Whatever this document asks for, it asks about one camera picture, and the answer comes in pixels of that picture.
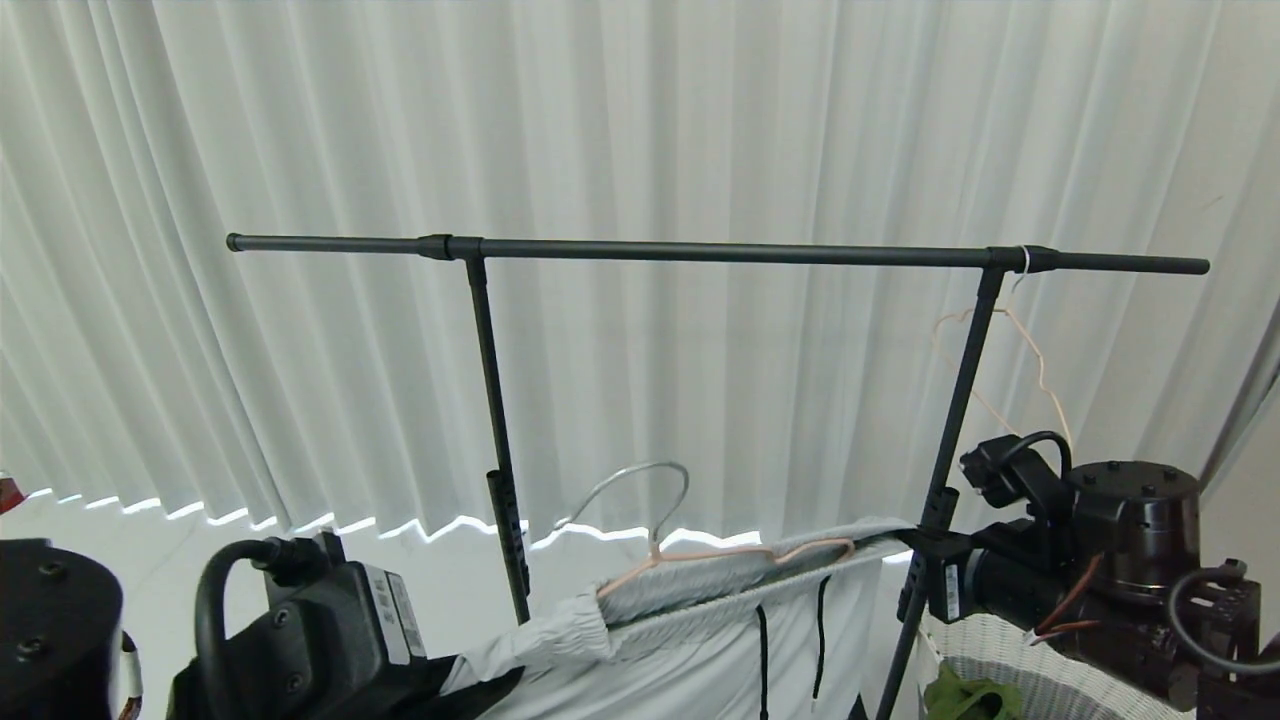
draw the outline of laundry basket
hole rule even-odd
[[[992,615],[952,625],[927,619],[922,625],[918,671],[920,717],[924,688],[938,676],[943,659],[966,680],[991,679],[1018,687],[1025,720],[1193,720],[1160,701],[1068,660],[1047,646],[1028,647],[1023,632]]]

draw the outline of black metal rod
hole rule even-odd
[[[460,247],[454,250],[452,245]],[[465,249],[461,247],[466,241]],[[650,260],[685,263],[778,263],[801,265],[896,265],[914,268],[998,268],[1021,272],[1028,251],[1023,247],[886,247],[851,245],[753,245],[727,242],[616,242],[579,240],[425,237],[305,237],[227,236],[232,250],[283,250],[297,252],[384,252],[424,255],[439,260],[480,258],[541,258],[566,260]],[[1116,270],[1202,275],[1208,261],[1196,258],[1152,258],[1059,252],[1029,246],[1032,272],[1055,269]]]
[[[956,384],[951,391],[951,406],[947,409],[947,419],[942,424],[942,439],[938,441],[938,455],[933,461],[933,475],[929,478],[929,491],[924,497],[925,510],[920,514],[922,524],[932,519],[928,512],[929,501],[947,487],[951,462],[955,460],[956,445],[960,442],[960,428],[964,425],[965,411],[969,409],[969,395],[978,378],[978,363],[982,360],[982,350],[987,343],[987,331],[991,329],[991,316],[996,311],[996,299],[1000,296],[1000,286],[1004,281],[1005,270],[983,270],[982,279],[978,281],[978,300],[973,306],[973,319],[969,320],[964,355],[960,356]],[[890,715],[893,714],[893,703],[897,702],[897,692],[902,687],[902,675],[911,659],[915,634],[924,618],[924,598],[927,596],[928,575],[922,574],[911,589],[911,601],[906,606],[906,616],[902,618],[902,629],[897,635],[897,647],[893,648],[893,660],[888,666],[888,679],[884,682],[884,694],[881,696],[876,720],[888,720]]]
[[[511,439],[507,437],[507,413],[502,405],[502,382],[498,378],[498,347],[493,336],[493,313],[489,310],[489,282],[484,259],[467,261],[467,281],[471,283],[471,305],[476,316],[476,334],[480,337],[480,364],[484,368],[485,395],[489,398],[489,421],[493,425],[493,445],[498,454],[498,482],[489,482],[489,500],[493,503],[494,523],[502,560],[507,566],[507,587],[516,607],[516,620],[529,621],[529,584],[525,569],[525,541],[520,532],[520,510],[516,505],[516,480],[511,469]],[[509,516],[516,521],[511,523]]]

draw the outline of curtain fold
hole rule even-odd
[[[1005,302],[1080,461],[1206,468],[1280,301],[1280,8],[1197,3],[5,4],[0,464],[86,501],[489,519],[460,265],[227,232],[1207,256]],[[540,534],[641,459],[672,527],[913,518],[977,273],[494,260]],[[963,328],[943,325],[959,356]],[[1052,428],[995,322],[979,389]],[[961,450],[997,434],[974,405]],[[648,524],[675,478],[586,520]],[[984,515],[966,500],[961,520]]]

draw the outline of black drawstring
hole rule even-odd
[[[755,606],[755,616],[760,620],[760,720],[769,720],[769,621],[763,605]]]
[[[827,629],[823,626],[823,600],[827,597],[827,583],[831,575],[818,584],[818,674],[813,678],[813,703],[818,703],[818,689],[822,687],[822,665],[827,660]]]

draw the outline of green clothing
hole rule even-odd
[[[950,665],[924,688],[928,720],[1020,720],[1023,694],[995,680],[965,680]]]

